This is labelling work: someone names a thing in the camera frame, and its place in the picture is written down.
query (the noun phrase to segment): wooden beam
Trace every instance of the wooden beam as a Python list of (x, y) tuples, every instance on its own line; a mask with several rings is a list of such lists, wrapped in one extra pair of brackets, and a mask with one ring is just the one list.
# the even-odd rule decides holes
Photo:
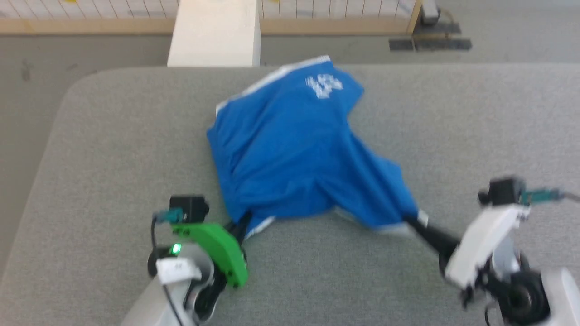
[(171, 35), (174, 25), (175, 19), (0, 19), (0, 35)]
[(413, 12), (411, 13), (411, 19), (409, 20), (409, 25), (407, 26), (407, 35), (412, 35), (415, 31), (415, 26), (417, 26), (422, 6), (423, 0), (415, 0), (415, 6), (413, 7)]
[(401, 35), (409, 21), (394, 18), (262, 19), (262, 35)]
[[(262, 35), (409, 35), (419, 17), (407, 19), (262, 19)], [(171, 35), (175, 19), (0, 19), (0, 35)]]

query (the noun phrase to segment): gray table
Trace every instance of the gray table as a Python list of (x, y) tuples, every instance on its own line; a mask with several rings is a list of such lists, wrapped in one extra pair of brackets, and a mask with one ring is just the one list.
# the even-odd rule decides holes
[[(431, 221), (462, 232), (477, 190), (518, 173), (580, 191), (580, 66), (347, 66), (353, 129), (401, 164)], [(126, 69), (67, 93), (0, 287), (3, 326), (120, 323), (149, 279), (151, 212), (202, 193), (227, 220), (205, 131), (215, 104), (271, 68)], [(518, 233), (536, 267), (580, 278), (580, 207), (537, 207)], [(161, 240), (170, 242), (166, 232)], [(212, 325), (483, 325), (414, 238), (337, 218), (276, 222), (247, 241), (251, 276)]]

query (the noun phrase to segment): gray floor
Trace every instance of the gray floor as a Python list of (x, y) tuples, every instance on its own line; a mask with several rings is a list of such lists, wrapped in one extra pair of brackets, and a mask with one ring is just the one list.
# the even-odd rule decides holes
[[(383, 37), (268, 37), (262, 63), (329, 54), (336, 63), (580, 61), (577, 0), (442, 0), (470, 52), (390, 53)], [(163, 66), (170, 37), (0, 37), (0, 273), (60, 99), (97, 71)]]

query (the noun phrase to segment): green cable connector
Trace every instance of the green cable connector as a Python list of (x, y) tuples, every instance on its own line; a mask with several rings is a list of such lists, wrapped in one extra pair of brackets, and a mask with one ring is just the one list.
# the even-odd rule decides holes
[(179, 237), (193, 240), (224, 273), (227, 283), (243, 287), (248, 281), (248, 268), (238, 241), (217, 223), (172, 224)]
[(558, 189), (537, 189), (524, 191), (521, 194), (520, 203), (522, 205), (539, 204), (546, 201), (558, 201), (563, 198)]

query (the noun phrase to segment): fabric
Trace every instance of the fabric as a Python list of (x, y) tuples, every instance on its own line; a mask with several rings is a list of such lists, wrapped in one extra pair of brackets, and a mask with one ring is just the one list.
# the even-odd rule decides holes
[(217, 107), (208, 131), (226, 208), (248, 235), (338, 206), (371, 229), (417, 216), (401, 169), (350, 130), (363, 88), (328, 56), (285, 66)]

